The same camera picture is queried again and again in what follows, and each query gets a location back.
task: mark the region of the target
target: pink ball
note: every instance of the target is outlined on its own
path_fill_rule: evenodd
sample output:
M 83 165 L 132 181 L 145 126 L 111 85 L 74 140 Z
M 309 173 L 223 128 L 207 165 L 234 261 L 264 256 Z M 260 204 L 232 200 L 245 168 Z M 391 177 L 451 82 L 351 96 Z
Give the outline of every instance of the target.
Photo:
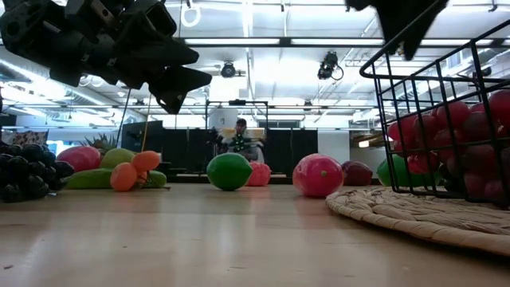
M 265 163 L 249 163 L 252 167 L 252 174 L 248 179 L 247 186 L 249 187 L 265 187 L 271 179 L 271 169 Z
M 61 152 L 57 160 L 72 165 L 74 172 L 88 171 L 99 167 L 101 154 L 94 147 L 70 147 Z
M 342 187 L 342 166 L 326 155 L 305 156 L 294 168 L 292 184 L 304 196 L 326 197 Z

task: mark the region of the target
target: wire basket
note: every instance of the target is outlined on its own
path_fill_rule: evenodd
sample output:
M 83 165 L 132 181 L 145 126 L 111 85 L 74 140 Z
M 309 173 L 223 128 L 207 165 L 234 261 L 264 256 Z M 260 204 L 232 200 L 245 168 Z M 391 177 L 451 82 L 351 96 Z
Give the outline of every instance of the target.
M 405 73 L 388 47 L 417 21 L 360 70 L 374 80 L 393 190 L 510 206 L 510 80 L 491 66 L 510 59 L 508 40 L 491 37 L 510 20 Z

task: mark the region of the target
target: green fruit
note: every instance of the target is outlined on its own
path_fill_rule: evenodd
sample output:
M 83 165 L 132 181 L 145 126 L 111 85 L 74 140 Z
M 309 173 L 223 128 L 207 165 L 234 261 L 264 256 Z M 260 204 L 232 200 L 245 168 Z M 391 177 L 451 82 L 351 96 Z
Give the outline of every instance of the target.
M 207 165 L 207 177 L 223 191 L 235 191 L 248 182 L 252 168 L 242 155 L 225 153 L 218 155 Z
M 404 163 L 404 159 L 398 155 L 393 155 L 393 164 L 394 164 L 394 177 L 396 176 L 397 184 L 400 187 L 424 187 L 425 185 L 431 187 L 432 185 L 437 185 L 441 176 L 438 173 L 434 174 L 434 181 L 430 178 L 430 175 L 416 175 L 410 173 L 410 178 L 407 177 L 406 172 L 406 164 Z M 385 187 L 391 187 L 391 170 L 390 165 L 387 162 L 387 159 L 384 159 L 379 167 L 377 168 L 377 176 L 379 177 L 379 181 Z
M 111 168 L 98 168 L 89 171 L 79 171 L 71 175 L 67 182 L 67 189 L 110 189 Z
M 160 188 L 167 184 L 167 176 L 159 171 L 149 171 L 147 183 L 143 188 Z
M 115 168 L 121 163 L 130 163 L 133 159 L 133 151 L 125 148 L 113 148 L 104 154 L 100 168 Z

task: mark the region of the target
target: ceiling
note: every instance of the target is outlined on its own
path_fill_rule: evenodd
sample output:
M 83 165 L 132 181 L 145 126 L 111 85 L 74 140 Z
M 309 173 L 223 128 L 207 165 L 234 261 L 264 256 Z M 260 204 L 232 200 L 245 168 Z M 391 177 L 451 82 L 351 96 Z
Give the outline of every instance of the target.
M 450 7 L 441 12 L 426 37 L 467 39 L 510 18 L 510 0 L 496 1 L 499 8 L 494 12 L 488 11 L 491 8 L 491 2 L 491 0 L 450 0 Z M 165 5 L 178 25 L 175 37 L 382 37 L 374 10 L 346 12 L 342 0 L 195 0 L 191 4 L 193 9 L 189 10 L 186 1 L 166 1 Z M 196 19 L 197 10 L 200 11 L 199 19 Z M 181 21 L 182 12 L 185 22 Z M 492 37 L 510 37 L 510 26 Z M 366 106 L 367 109 L 377 106 L 374 81 L 362 78 L 359 75 L 359 68 L 379 49 L 263 47 L 249 49 L 201 47 L 194 49 L 199 52 L 200 58 L 197 63 L 189 65 L 191 68 L 217 75 L 224 62 L 231 61 L 236 69 L 246 71 L 249 77 L 223 79 L 220 76 L 215 76 L 210 87 L 190 92 L 185 105 L 203 105 L 206 96 L 208 96 L 210 100 L 233 100 L 238 97 L 247 100 L 268 100 L 270 104 L 276 105 L 302 105 L 305 100 L 312 100 L 314 105 L 355 105 Z M 409 75 L 450 50 L 419 49 L 414 60 L 409 62 L 403 61 L 398 56 L 393 56 L 391 58 L 392 73 Z M 341 81 L 320 81 L 317 79 L 320 62 L 328 51 L 336 52 L 340 59 L 340 65 L 344 71 Z M 74 100 L 72 104 L 75 105 L 125 104 L 128 91 L 123 88 L 122 83 L 112 86 L 97 77 L 85 79 L 79 88 L 63 87 L 64 95 L 67 94 L 67 98 L 52 98 L 50 94 L 54 96 L 59 94 L 59 92 L 55 92 L 58 85 L 46 80 L 48 78 L 47 70 L 19 57 L 14 57 L 5 50 L 0 52 L 0 60 L 4 64 L 12 65 L 11 68 L 18 67 L 18 72 L 28 71 L 40 76 L 35 81 L 33 89 L 40 91 L 36 94 L 40 94 L 38 96 L 45 100 L 44 104 L 61 104 L 63 102 L 69 104 L 69 99 Z M 500 57 L 497 62 L 498 77 L 508 75 L 510 59 L 506 56 Z M 386 71 L 386 65 L 379 66 L 378 73 Z M 383 86 L 388 84 L 388 81 L 382 82 Z M 134 104 L 137 100 L 143 100 L 145 104 L 148 104 L 149 96 L 146 85 L 140 90 L 132 90 L 130 104 Z M 34 99 L 8 100 L 4 104 L 14 103 L 33 104 Z M 24 108 L 19 110 L 8 109 L 6 112 L 17 115 L 27 114 Z M 352 115 L 359 110 L 359 108 L 345 108 L 332 111 L 329 115 L 321 116 L 321 118 L 324 120 L 335 114 Z M 38 111 L 44 115 L 49 110 L 38 109 Z M 203 111 L 204 107 L 184 108 L 182 116 L 201 114 Z M 133 108 L 128 115 L 131 115 L 131 120 L 137 121 L 143 119 L 147 112 L 147 109 Z M 271 112 L 291 113 L 284 109 Z M 302 110 L 292 110 L 292 114 L 300 112 L 305 113 Z M 121 119 L 121 111 L 115 108 L 91 107 L 86 113 L 108 119 L 107 121 L 114 125 L 118 124 Z M 163 114 L 164 111 L 155 106 L 151 113 Z M 87 119 L 86 116 L 79 118 L 85 121 Z

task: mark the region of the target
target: table surface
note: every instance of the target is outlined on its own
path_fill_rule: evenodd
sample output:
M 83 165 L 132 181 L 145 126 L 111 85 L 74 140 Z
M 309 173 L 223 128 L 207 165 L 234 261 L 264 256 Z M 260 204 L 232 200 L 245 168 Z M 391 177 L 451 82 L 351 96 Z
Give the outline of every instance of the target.
M 334 215 L 292 186 L 0 204 L 1 287 L 509 286 L 510 260 Z

